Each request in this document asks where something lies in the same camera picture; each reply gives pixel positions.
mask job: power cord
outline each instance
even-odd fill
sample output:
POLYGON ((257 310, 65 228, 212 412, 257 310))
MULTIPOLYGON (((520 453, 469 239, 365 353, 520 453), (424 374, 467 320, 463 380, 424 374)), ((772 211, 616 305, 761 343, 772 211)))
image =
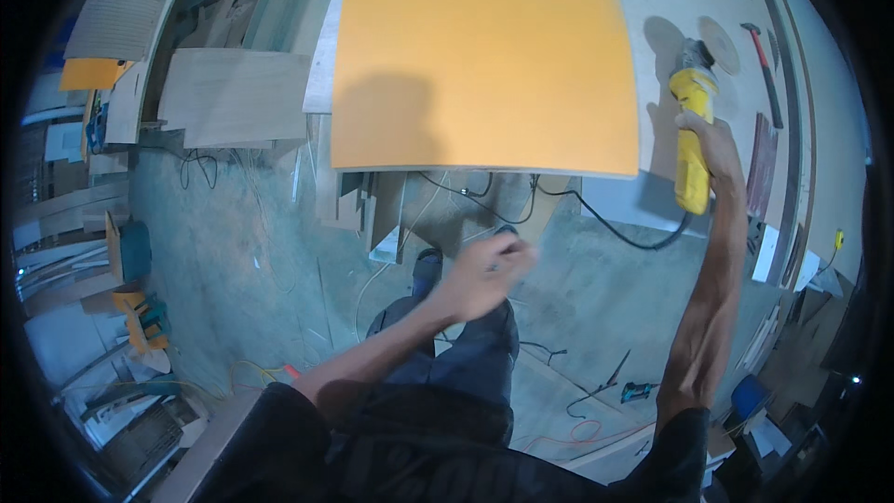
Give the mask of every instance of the power cord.
POLYGON ((209 189, 214 190, 214 188, 217 186, 217 158, 216 157, 214 157, 212 155, 207 155, 207 154, 198 155, 197 148, 192 148, 191 150, 189 150, 187 152, 186 157, 183 157, 179 153, 172 151, 172 150, 168 150, 164 146, 139 146, 139 147, 144 150, 166 151, 166 152, 170 153, 171 155, 173 155, 173 157, 180 160, 181 161, 181 164, 180 164, 180 187, 183 190, 190 188, 190 162, 196 162, 198 167, 202 170, 202 175, 205 176, 205 181, 207 182, 209 189), (205 169, 205 166, 207 165, 208 160, 211 160, 212 162, 214 162, 214 178, 213 179, 210 176, 208 176, 208 171, 205 169))
POLYGON ((503 220, 504 222, 506 222, 506 223, 508 223, 508 224, 512 224, 512 225, 519 225, 519 224, 525 223, 526 221, 528 221, 529 219, 531 219, 531 216, 534 214, 534 201, 535 201, 535 197, 536 197, 536 191, 537 191, 538 189, 540 190, 541 193, 543 193, 544 195, 547 195, 547 196, 565 196, 565 195, 574 195, 575 198, 577 198, 577 201, 580 202, 580 205, 583 206, 584 208, 586 208, 591 214, 593 214, 594 218, 598 219, 599 222, 602 223, 602 224, 603 224, 603 225, 604 225, 604 226, 605 226, 605 227, 606 227, 612 234, 614 234, 614 236, 615 236, 616 238, 620 239, 621 241, 623 241, 624 243, 626 243, 626 244, 628 244, 628 245, 630 245, 630 246, 632 246, 632 247, 635 247, 635 248, 637 248, 637 249, 641 249, 641 250, 643 250, 643 251, 660 251, 660 250, 664 249, 665 247, 667 247, 668 245, 672 244, 672 243, 675 242, 677 239, 679 239, 679 237, 680 237, 681 235, 683 235, 683 232, 686 231, 686 229, 689 227, 689 224, 692 222, 692 214, 691 214, 690 212, 686 212, 686 213, 683 215, 683 219, 680 220, 680 222, 679 222, 679 226, 677 226, 677 229, 675 229, 674 231, 670 232, 670 234, 669 234, 667 237, 665 237, 664 239, 662 239, 661 241, 659 241, 659 242, 657 242, 657 243, 652 243, 652 244, 650 244, 650 245, 649 245, 649 244, 644 244, 644 243, 639 243, 639 242, 637 242, 637 241, 632 240, 631 238, 628 238, 627 236, 625 236, 624 234, 622 234, 620 231, 618 231, 618 229, 615 229, 614 226, 612 226, 611 224, 609 224, 609 222, 608 222, 605 218, 603 218, 602 216, 600 216, 599 213, 598 213, 597 211, 593 210, 593 207, 592 207, 592 206, 590 206, 589 204, 587 204, 587 201, 585 201, 585 200, 583 199, 583 197, 580 196, 579 193, 577 193, 576 190, 571 189, 571 190, 568 190, 568 191, 562 191, 561 193, 551 193, 551 192, 549 192, 549 191, 543 190, 542 186, 540 186, 539 184, 537 184, 537 182, 538 182, 538 180, 539 180, 539 178, 540 178, 540 175, 531 175, 531 210, 528 211, 528 215, 525 216, 525 218, 520 219, 519 221, 512 221, 511 219, 503 218, 503 217, 502 217, 501 215, 499 215, 498 212, 495 211, 493 208, 491 208, 491 207, 489 207, 489 206, 486 206, 485 204, 483 204, 483 203, 481 203, 481 202, 479 202, 479 201, 477 200, 477 198, 480 198, 480 197, 482 197, 482 196, 485 196, 485 195, 490 191, 490 189, 491 189, 491 184, 492 184, 493 181, 494 181, 494 174, 493 174, 493 173, 490 173, 490 174, 489 174, 490 176, 489 176, 488 181, 487 181, 487 187, 486 187, 486 189, 485 189, 485 191, 484 191, 483 193, 470 193, 470 192, 468 191, 468 189, 463 189, 462 191, 458 191, 458 190, 453 189, 453 188, 451 188, 451 187, 449 187, 449 186, 445 186, 445 185, 443 185, 443 184, 440 184, 440 183, 435 182, 434 180, 432 180, 428 175, 426 175, 426 174, 423 173, 422 171, 417 171, 417 173, 419 173, 419 175, 421 175, 421 176, 422 176, 426 181, 428 181, 429 183, 434 184, 435 186, 440 186, 442 189, 448 190, 448 191, 450 191, 451 193, 455 193, 455 194, 457 194, 457 195, 459 195, 459 196, 463 196, 463 197, 465 197, 465 198, 468 198, 468 199, 469 199, 470 201, 472 201, 473 203, 475 203, 475 204, 477 204, 478 206, 481 206, 481 207, 484 208, 485 210, 489 211, 489 212, 490 212, 491 214, 493 214, 496 218, 501 219, 501 220, 503 220))
POLYGON ((638 242, 632 240, 631 238, 628 238, 627 236, 622 234, 617 229, 614 229, 614 227, 611 224, 609 224, 609 222, 606 221, 605 218, 600 216, 597 211, 593 210, 593 208, 589 204, 587 204, 587 202, 580 196, 579 193, 577 193, 576 190, 571 189, 569 191, 562 191, 561 193, 551 193, 549 191, 544 191, 541 186, 538 186, 537 188, 540 189, 541 193, 543 193, 544 195, 549 195, 549 196, 574 195, 577 198, 577 200, 580 202, 580 205, 583 206, 584 208, 586 208, 591 214, 593 214, 594 218, 598 219, 600 221, 600 223, 602 223, 606 228, 608 228, 608 230, 611 233, 613 233, 615 235, 615 237, 617 237, 624 243, 626 243, 632 247, 636 247, 637 249, 642 249, 643 251, 660 251, 660 250, 664 249, 666 246, 668 246, 671 243, 673 243, 674 241, 676 241, 679 238, 679 236, 681 236, 683 234, 683 232, 686 231, 686 229, 689 227, 689 224, 692 222, 692 213, 686 212, 685 214, 683 214, 683 219, 680 220, 679 226, 677 226, 677 229, 675 229, 674 231, 671 231, 670 235, 668 235, 667 237, 665 237, 658 243, 652 243, 651 245, 646 245, 643 243, 638 243, 638 242))
MULTIPOLYGON (((433 185, 435 185, 435 186, 439 186, 439 187, 441 187, 442 189, 444 189, 445 191, 450 191, 451 193, 454 193, 454 194, 456 194, 456 195, 459 195, 459 196, 463 196, 463 197, 465 197, 465 198, 468 198, 468 199, 469 199, 470 201, 472 201, 473 203, 475 203, 475 204, 477 204, 478 206, 481 206, 481 207, 484 208, 485 210, 489 211, 489 212, 490 212, 491 214, 493 214, 496 218, 501 219, 501 220, 505 221, 506 223, 511 224, 511 225, 513 225, 513 226, 518 226, 519 224, 523 224, 523 223, 525 223, 526 221, 528 221, 529 219, 531 219, 531 216, 532 216, 532 215, 534 215, 534 200, 535 200, 534 197, 535 197, 535 192, 536 192, 536 187, 537 187, 537 180, 540 178, 540 175, 531 175, 531 209, 528 211, 528 215, 525 216, 524 218, 521 218, 521 219, 518 220, 518 221, 513 221, 513 220, 511 220, 511 219, 503 218, 502 216, 500 216, 500 214, 499 214, 496 210, 494 210, 494 209, 491 208, 490 206, 487 206, 486 204, 483 204, 483 203, 479 202, 479 201, 476 200, 472 195, 469 195, 468 193, 463 193, 462 191, 458 191, 458 190, 456 190, 455 188, 451 188, 451 187, 446 186, 446 185, 444 185, 444 184, 440 184, 440 183, 438 183, 437 181, 431 179, 428 175, 426 175, 426 174, 423 173, 422 171, 417 171, 417 173, 419 173, 419 175, 421 175, 421 176, 422 176, 426 181, 428 181, 429 183, 431 183, 431 184, 433 184, 433 185)), ((484 193, 482 193, 481 196, 484 196, 485 194, 487 194, 487 192, 488 192, 489 190, 490 190, 490 185, 488 184, 488 185, 487 185, 487 189, 486 189, 486 191, 485 191, 484 193)))

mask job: orange piece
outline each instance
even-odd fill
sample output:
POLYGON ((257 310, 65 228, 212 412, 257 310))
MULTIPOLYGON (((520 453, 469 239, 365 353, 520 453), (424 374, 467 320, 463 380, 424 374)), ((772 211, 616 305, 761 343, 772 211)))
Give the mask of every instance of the orange piece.
POLYGON ((635 176, 619 0, 344 0, 332 166, 635 176))

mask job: hand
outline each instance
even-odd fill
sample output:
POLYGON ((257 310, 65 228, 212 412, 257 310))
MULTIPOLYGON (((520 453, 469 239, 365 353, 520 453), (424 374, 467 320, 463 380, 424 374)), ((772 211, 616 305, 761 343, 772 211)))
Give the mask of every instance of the hand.
POLYGON ((506 299, 536 260, 536 250, 513 233, 475 241, 460 253, 426 303, 449 315, 451 323, 479 319, 506 299))
POLYGON ((683 112, 677 115, 675 122, 681 129, 691 129, 698 135, 704 162, 711 173, 711 188, 714 192, 744 192, 742 162, 738 158, 730 125, 721 118, 714 118, 714 124, 709 125, 689 109, 683 109, 683 112))

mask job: plywood strip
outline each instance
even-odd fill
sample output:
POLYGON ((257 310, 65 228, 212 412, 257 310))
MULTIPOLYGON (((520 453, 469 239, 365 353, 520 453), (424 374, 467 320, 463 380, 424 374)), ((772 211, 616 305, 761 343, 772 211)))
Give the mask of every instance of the plywood strip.
POLYGON ((65 59, 142 61, 165 0, 87 0, 65 59))
POLYGON ((158 117, 183 128, 184 148, 304 138, 310 58, 241 49, 182 49, 164 81, 158 117))

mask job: plywood sheet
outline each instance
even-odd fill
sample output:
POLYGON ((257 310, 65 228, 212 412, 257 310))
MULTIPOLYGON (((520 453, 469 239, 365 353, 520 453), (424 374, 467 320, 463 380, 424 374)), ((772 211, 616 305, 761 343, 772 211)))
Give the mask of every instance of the plywood sheet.
POLYGON ((633 176, 637 145, 619 0, 342 4, 336 169, 633 176))
POLYGON ((307 120, 301 103, 309 66, 307 55, 177 50, 158 117, 171 129, 186 129, 184 148, 303 138, 307 120))
POLYGON ((142 61, 165 0, 87 0, 65 59, 142 61))

